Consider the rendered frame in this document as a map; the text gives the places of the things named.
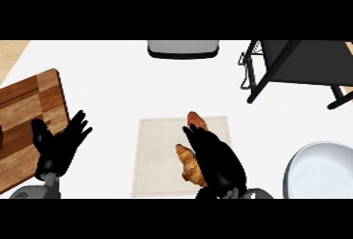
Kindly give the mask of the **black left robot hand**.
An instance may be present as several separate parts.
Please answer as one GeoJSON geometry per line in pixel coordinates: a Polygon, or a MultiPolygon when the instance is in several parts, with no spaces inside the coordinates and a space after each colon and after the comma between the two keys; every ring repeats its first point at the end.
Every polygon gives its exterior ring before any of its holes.
{"type": "Polygon", "coordinates": [[[77,149],[93,128],[84,129],[87,121],[86,113],[78,111],[62,133],[52,134],[49,127],[41,119],[31,121],[32,143],[40,157],[34,177],[44,180],[47,173],[58,176],[66,174],[72,163],[77,149]]]}

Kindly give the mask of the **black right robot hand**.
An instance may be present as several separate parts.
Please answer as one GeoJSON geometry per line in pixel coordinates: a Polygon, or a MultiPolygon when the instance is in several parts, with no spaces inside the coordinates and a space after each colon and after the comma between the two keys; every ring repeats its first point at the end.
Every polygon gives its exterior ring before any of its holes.
{"type": "Polygon", "coordinates": [[[221,199],[232,190],[239,191],[238,197],[241,197],[247,191],[247,176],[233,150],[213,132],[195,125],[183,126],[182,130],[196,153],[198,166],[207,183],[198,191],[196,198],[221,199]]]}

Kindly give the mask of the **golden brown croissant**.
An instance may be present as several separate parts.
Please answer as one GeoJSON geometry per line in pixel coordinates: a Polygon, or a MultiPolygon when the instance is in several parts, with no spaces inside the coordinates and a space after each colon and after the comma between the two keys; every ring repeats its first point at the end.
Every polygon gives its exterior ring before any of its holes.
{"type": "MultiPolygon", "coordinates": [[[[207,122],[195,111],[187,114],[187,125],[195,125],[198,128],[208,130],[207,122]]],[[[182,177],[186,181],[192,182],[202,188],[207,186],[207,182],[198,166],[196,154],[182,144],[176,145],[177,158],[183,165],[182,177]]]]}

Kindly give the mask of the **beige cloth placemat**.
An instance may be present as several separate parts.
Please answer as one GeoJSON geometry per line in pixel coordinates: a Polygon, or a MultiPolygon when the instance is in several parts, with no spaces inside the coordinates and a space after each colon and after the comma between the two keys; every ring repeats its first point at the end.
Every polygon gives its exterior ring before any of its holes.
{"type": "Polygon", "coordinates": [[[134,158],[133,198],[198,194],[199,186],[182,178],[176,145],[190,147],[182,127],[185,118],[142,119],[134,158]]]}

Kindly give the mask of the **black tiered shelf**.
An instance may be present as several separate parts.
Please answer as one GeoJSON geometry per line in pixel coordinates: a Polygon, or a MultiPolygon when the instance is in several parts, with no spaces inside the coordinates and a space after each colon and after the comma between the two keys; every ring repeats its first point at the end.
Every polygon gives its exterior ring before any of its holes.
{"type": "Polygon", "coordinates": [[[341,91],[341,86],[353,87],[353,40],[252,40],[239,65],[248,83],[239,88],[251,91],[248,104],[269,82],[328,86],[335,97],[328,109],[353,100],[353,91],[341,91]]]}

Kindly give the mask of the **brown wooden cutting board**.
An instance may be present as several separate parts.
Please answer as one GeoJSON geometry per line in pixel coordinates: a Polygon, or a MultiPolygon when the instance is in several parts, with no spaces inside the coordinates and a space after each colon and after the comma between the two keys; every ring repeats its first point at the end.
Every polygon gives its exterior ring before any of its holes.
{"type": "Polygon", "coordinates": [[[44,121],[52,134],[60,133],[69,123],[55,68],[0,89],[0,195],[34,176],[38,162],[34,119],[44,121]]]}

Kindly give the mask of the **white round plate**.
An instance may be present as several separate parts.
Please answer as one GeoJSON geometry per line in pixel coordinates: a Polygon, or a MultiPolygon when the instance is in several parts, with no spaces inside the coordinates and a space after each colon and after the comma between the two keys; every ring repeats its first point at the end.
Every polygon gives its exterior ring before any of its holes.
{"type": "Polygon", "coordinates": [[[286,164],[285,199],[353,199],[353,148],[334,142],[304,146],[286,164]]]}

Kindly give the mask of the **grey appliance with black rim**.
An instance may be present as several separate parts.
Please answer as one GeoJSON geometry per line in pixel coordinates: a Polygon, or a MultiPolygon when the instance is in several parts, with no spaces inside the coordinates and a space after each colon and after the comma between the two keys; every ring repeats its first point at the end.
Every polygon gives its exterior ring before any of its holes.
{"type": "Polygon", "coordinates": [[[193,60],[219,54],[217,40],[149,40],[148,53],[154,58],[193,60]]]}

